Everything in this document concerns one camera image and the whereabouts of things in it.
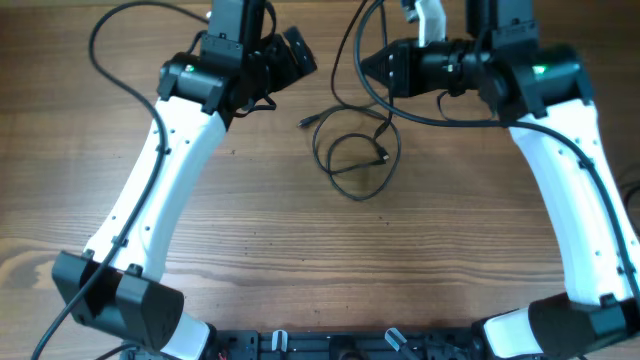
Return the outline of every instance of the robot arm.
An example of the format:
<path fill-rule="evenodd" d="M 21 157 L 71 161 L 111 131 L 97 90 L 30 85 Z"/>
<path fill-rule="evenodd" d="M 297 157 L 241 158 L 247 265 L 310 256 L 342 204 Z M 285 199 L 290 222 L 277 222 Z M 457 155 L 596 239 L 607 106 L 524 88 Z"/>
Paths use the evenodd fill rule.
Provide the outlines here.
<path fill-rule="evenodd" d="M 239 359 L 254 359 L 256 354 L 284 359 L 292 343 L 300 350 L 296 358 L 324 358 L 321 354 L 332 360 L 344 354 L 364 358 L 361 354 L 367 351 L 381 358 L 397 359 L 402 354 L 415 360 L 433 359 L 444 351 L 443 357 L 436 358 L 452 358 L 445 353 L 467 360 L 529 359 L 529 355 L 533 359 L 545 354 L 564 360 L 636 334 L 640 315 L 620 252 L 629 254 L 635 274 L 640 249 L 602 151 L 584 68 L 572 52 L 539 50 L 531 1 L 520 0 L 522 6 L 516 8 L 510 2 L 513 0 L 468 1 L 469 33 L 478 37 L 487 27 L 490 30 L 487 39 L 476 40 L 482 45 L 476 53 L 473 41 L 443 41 L 445 19 L 440 2 L 419 0 L 412 11 L 423 23 L 420 39 L 399 40 L 364 60 L 362 67 L 396 97 L 435 89 L 456 96 L 478 89 L 501 121 L 553 129 L 592 159 L 621 223 L 624 249 L 616 242 L 600 193 L 571 149 L 532 129 L 511 128 L 536 177 L 558 238 L 566 294 L 479 321 L 464 340 L 453 345 L 444 339 L 448 335 L 434 343 L 433 335 L 426 334 L 439 333 L 405 338 L 395 329 L 387 332 L 386 342 L 380 336 L 384 346 L 371 335 L 287 335 L 279 331 L 273 336 L 244 332 L 251 340 L 233 350 L 224 341 L 228 334 L 184 313 L 181 293 L 158 282 L 176 222 L 204 163 L 224 138 L 238 108 L 315 70 L 312 54 L 297 31 L 285 33 L 290 51 L 277 35 L 269 40 L 270 46 L 259 38 L 256 29 L 261 28 L 264 0 L 217 0 L 200 56 L 179 53 L 163 67 L 156 108 L 167 125 L 170 153 L 126 246 L 96 289 L 74 309 L 74 319 L 140 344 L 151 353 L 194 360 L 223 359 L 229 352 Z M 393 81 L 380 69 L 395 73 Z M 121 221 L 142 191 L 158 145 L 154 131 L 152 127 L 120 198 L 89 240 L 84 255 L 62 253 L 56 260 L 53 277 L 65 301 L 105 258 Z M 389 348 L 387 342 L 399 353 L 383 355 Z"/>

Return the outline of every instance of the black mounting plate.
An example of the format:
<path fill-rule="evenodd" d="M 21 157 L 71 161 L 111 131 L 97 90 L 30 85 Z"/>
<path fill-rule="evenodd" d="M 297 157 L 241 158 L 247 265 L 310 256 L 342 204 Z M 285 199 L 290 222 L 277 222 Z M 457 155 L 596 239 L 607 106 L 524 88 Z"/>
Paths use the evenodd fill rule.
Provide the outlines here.
<path fill-rule="evenodd" d="M 340 360 L 332 359 L 333 337 L 351 337 L 356 349 L 366 353 L 367 360 L 407 360 L 384 339 L 384 332 L 301 332 L 289 333 L 287 352 L 271 351 L 272 333 L 256 331 L 218 331 L 218 339 L 226 345 L 228 360 Z M 420 360 L 476 360 L 469 355 L 472 334 L 469 328 L 443 328 L 426 332 L 403 332 L 407 345 Z M 164 360 L 144 350 L 123 352 L 120 360 Z M 540 356 L 518 360 L 544 360 Z"/>

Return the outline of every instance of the table surface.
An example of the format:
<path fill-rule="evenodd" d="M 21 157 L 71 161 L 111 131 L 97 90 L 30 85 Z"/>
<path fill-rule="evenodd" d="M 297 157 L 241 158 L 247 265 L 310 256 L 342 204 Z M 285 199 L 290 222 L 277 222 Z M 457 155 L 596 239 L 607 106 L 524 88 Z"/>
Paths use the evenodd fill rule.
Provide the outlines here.
<path fill-rule="evenodd" d="M 449 36 L 465 37 L 464 2 L 444 5 Z M 398 171 L 384 192 L 362 203 L 339 195 L 316 167 L 312 130 L 296 124 L 335 104 L 329 74 L 356 7 L 276 4 L 279 30 L 297 25 L 319 70 L 275 94 L 276 112 L 234 121 L 180 218 L 162 282 L 184 292 L 187 311 L 218 328 L 260 331 L 465 326 L 562 292 L 553 229 L 508 132 L 397 119 L 404 146 Z M 82 250 L 146 138 L 149 115 L 87 58 L 89 32 L 108 8 L 0 10 L 0 359 L 27 357 L 62 308 L 53 261 L 60 250 Z M 388 8 L 390 37 L 414 35 L 399 7 Z M 571 43 L 584 57 L 602 141 L 622 182 L 640 177 L 638 10 L 633 1 L 536 1 L 543 44 Z M 98 57 L 153 100 L 161 64 L 199 29 L 166 10 L 130 10 L 105 26 Z M 366 54 L 380 47 L 379 31 L 373 21 Z M 349 41 L 338 89 L 349 101 L 366 102 L 351 54 Z M 434 94 L 398 105 L 439 118 Z M 446 99 L 445 108 L 457 118 L 488 115 L 476 94 Z M 373 133 L 376 125 L 335 115 L 320 135 L 321 154 L 332 139 Z M 395 149 L 391 134 L 382 141 Z M 373 154 L 353 141 L 335 156 L 346 164 Z M 387 170 L 340 182 L 363 192 Z M 92 358 L 115 344 L 68 319 L 45 356 Z M 628 341 L 590 358 L 632 359 L 638 350 L 640 342 Z"/>

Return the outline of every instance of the wood grain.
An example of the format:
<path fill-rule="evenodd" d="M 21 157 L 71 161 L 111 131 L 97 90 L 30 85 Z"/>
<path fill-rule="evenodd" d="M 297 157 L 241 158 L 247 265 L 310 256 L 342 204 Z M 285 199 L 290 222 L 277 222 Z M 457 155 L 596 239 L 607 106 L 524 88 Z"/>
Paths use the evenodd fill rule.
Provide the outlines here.
<path fill-rule="evenodd" d="M 450 37 L 464 36 L 464 2 L 446 1 Z M 403 157 L 391 185 L 356 203 L 331 187 L 296 123 L 335 102 L 329 73 L 357 4 L 276 4 L 279 29 L 297 25 L 317 74 L 276 94 L 278 111 L 234 122 L 205 167 L 173 236 L 163 283 L 188 311 L 221 329 L 384 329 L 466 325 L 562 291 L 553 230 L 531 172 L 508 134 L 439 129 L 401 119 Z M 205 13 L 206 5 L 188 6 Z M 412 36 L 388 6 L 392 38 Z M 115 202 L 140 152 L 149 116 L 87 60 L 88 34 L 108 7 L 0 11 L 0 359 L 28 357 L 62 307 L 50 278 L 60 250 L 81 251 Z M 612 170 L 640 177 L 636 2 L 536 1 L 545 44 L 574 44 L 596 90 Z M 99 37 L 101 63 L 155 98 L 157 69 L 199 24 L 162 9 L 119 14 Z M 380 46 L 379 25 L 364 51 Z M 366 102 L 351 41 L 339 92 Z M 438 116 L 434 95 L 399 101 Z M 452 117 L 479 118 L 475 94 L 446 100 Z M 331 139 L 376 123 L 336 114 Z M 388 149 L 394 139 L 385 135 Z M 370 158 L 354 141 L 348 163 Z M 340 181 L 375 186 L 387 168 Z M 92 358 L 117 341 L 65 322 L 47 358 Z M 637 358 L 629 341 L 590 359 Z"/>

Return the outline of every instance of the black plastic cover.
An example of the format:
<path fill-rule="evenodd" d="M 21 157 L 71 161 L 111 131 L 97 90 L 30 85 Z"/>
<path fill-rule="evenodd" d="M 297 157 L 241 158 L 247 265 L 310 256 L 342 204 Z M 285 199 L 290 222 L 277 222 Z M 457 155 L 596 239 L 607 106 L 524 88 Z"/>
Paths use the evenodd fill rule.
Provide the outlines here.
<path fill-rule="evenodd" d="M 571 47 L 496 52 L 480 80 L 480 97 L 497 110 L 500 121 L 527 114 L 547 116 L 547 107 L 572 99 L 589 104 L 593 89 L 584 65 Z"/>
<path fill-rule="evenodd" d="M 53 281 L 65 303 L 78 293 L 99 264 L 61 252 L 53 265 Z M 111 267 L 71 311 L 82 325 L 159 351 L 182 315 L 181 292 Z"/>
<path fill-rule="evenodd" d="M 536 341 L 551 359 L 570 359 L 628 339 L 638 332 L 635 300 L 602 299 L 602 306 L 572 303 L 566 293 L 529 306 Z"/>

